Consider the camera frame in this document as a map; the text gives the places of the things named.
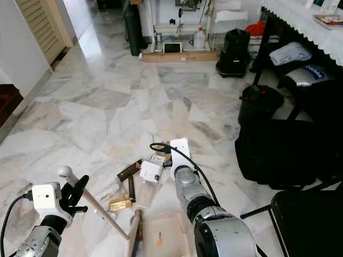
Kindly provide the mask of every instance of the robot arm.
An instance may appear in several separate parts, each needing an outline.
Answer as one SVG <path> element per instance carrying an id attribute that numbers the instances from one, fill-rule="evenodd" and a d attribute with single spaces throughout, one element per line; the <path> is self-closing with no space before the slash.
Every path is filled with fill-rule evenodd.
<path id="1" fill-rule="evenodd" d="M 76 207 L 89 177 L 83 176 L 72 187 L 66 183 L 62 190 L 59 183 L 46 183 L 32 187 L 34 208 L 42 220 L 19 246 L 18 257 L 55 257 L 61 243 L 61 234 L 68 228 L 75 213 L 86 212 L 87 206 Z"/>
<path id="2" fill-rule="evenodd" d="M 186 139 L 172 140 L 170 145 L 190 156 Z M 199 175 L 182 163 L 178 153 L 171 151 L 176 194 L 187 217 L 194 226 L 196 251 L 199 257 L 253 257 L 256 244 L 253 236 L 239 218 L 216 205 L 200 183 Z"/>

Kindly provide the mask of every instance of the power cord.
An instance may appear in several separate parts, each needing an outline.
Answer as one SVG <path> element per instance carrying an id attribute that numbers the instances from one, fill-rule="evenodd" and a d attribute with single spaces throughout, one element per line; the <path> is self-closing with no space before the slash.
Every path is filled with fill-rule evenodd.
<path id="1" fill-rule="evenodd" d="M 204 11 L 205 11 L 205 8 L 206 8 L 206 3 L 207 3 L 207 0 L 205 1 L 205 4 L 204 4 L 203 13 L 202 13 L 202 16 L 200 17 L 199 25 L 201 25 L 201 23 L 202 23 L 202 19 L 203 19 L 203 16 L 204 16 Z"/>
<path id="2" fill-rule="evenodd" d="M 157 149 L 157 148 L 154 148 L 154 146 L 163 146 L 162 149 Z M 218 199 L 217 197 L 215 196 L 215 193 L 213 191 L 213 188 L 210 184 L 210 182 L 208 181 L 208 179 L 206 178 L 204 172 L 201 170 L 201 168 L 194 162 L 192 161 L 191 158 L 189 158 L 187 155 L 185 155 L 183 152 L 179 151 L 178 149 L 176 149 L 175 147 L 172 147 L 170 145 L 167 145 L 165 143 L 152 143 L 150 144 L 150 149 L 154 150 L 154 151 L 157 151 L 157 152 L 164 152 L 166 154 L 170 154 L 171 151 L 170 150 L 173 150 L 175 152 L 177 152 L 178 154 L 182 155 L 187 161 L 189 161 L 191 164 L 194 165 L 194 168 L 201 174 L 201 176 L 203 177 L 204 181 L 206 182 L 206 185 L 208 187 L 208 189 L 210 190 L 211 192 L 211 195 L 213 197 L 213 200 L 215 202 L 215 204 L 220 207 L 220 204 L 218 202 Z"/>
<path id="3" fill-rule="evenodd" d="M 1 252 L 1 257 L 5 257 L 5 249 L 4 249 L 4 237 L 5 237 L 5 229 L 6 229 L 6 225 L 7 225 L 7 221 L 9 220 L 9 216 L 11 213 L 11 210 L 13 208 L 13 206 L 16 204 L 16 202 L 18 202 L 20 199 L 26 198 L 29 201 L 33 200 L 32 197 L 32 191 L 28 191 L 27 194 L 23 194 L 19 197 L 17 197 L 9 206 L 9 209 L 7 210 L 5 219 L 4 219 L 4 223 L 2 224 L 2 229 L 1 229 L 1 236 L 0 236 L 0 252 Z M 10 255 L 10 257 L 15 256 L 16 252 L 12 253 Z"/>
<path id="4" fill-rule="evenodd" d="M 181 36 L 181 34 L 182 34 L 182 26 L 184 25 L 184 23 L 180 23 L 179 25 L 178 25 L 178 27 L 177 27 L 177 29 L 176 29 L 176 34 L 178 35 L 178 31 L 180 30 L 180 36 Z"/>

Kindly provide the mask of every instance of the tablecloth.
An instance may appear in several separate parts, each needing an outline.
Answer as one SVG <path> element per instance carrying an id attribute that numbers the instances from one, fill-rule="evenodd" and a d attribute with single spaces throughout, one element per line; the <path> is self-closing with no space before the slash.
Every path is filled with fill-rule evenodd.
<path id="1" fill-rule="evenodd" d="M 262 0 L 261 5 L 285 21 L 292 28 L 312 41 L 319 49 L 330 55 L 336 64 L 343 66 L 343 29 L 327 29 L 314 21 L 314 14 L 321 14 L 320 7 L 304 7 L 305 1 Z M 343 10 L 337 9 L 343 16 Z"/>

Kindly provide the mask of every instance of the plastic container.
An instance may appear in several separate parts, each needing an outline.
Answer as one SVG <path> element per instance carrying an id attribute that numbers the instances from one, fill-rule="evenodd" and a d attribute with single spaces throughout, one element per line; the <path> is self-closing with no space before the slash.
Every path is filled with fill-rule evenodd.
<path id="1" fill-rule="evenodd" d="M 166 212 L 143 221 L 143 244 L 145 256 L 191 257 L 194 242 L 189 241 L 187 231 L 193 233 L 181 213 Z"/>
<path id="2" fill-rule="evenodd" d="M 272 118 L 284 104 L 283 96 L 269 86 L 247 87 L 240 97 L 242 100 L 238 122 L 242 123 Z"/>
<path id="3" fill-rule="evenodd" d="M 136 194 L 136 204 L 144 208 L 149 208 L 159 189 L 161 189 L 161 184 L 142 180 L 139 193 Z"/>
<path id="4" fill-rule="evenodd" d="M 320 12 L 323 14 L 334 14 L 340 0 L 325 0 L 322 4 Z"/>
<path id="5" fill-rule="evenodd" d="M 193 47 L 195 49 L 204 49 L 205 48 L 205 40 L 206 35 L 203 31 L 203 28 L 199 28 L 198 31 L 195 32 L 193 37 Z"/>

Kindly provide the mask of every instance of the white box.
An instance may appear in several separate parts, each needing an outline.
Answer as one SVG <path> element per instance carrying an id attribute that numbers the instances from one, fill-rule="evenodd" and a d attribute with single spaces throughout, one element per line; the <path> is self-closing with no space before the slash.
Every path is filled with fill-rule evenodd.
<path id="1" fill-rule="evenodd" d="M 143 161 L 139 175 L 143 180 L 158 183 L 161 177 L 162 167 L 147 161 Z"/>

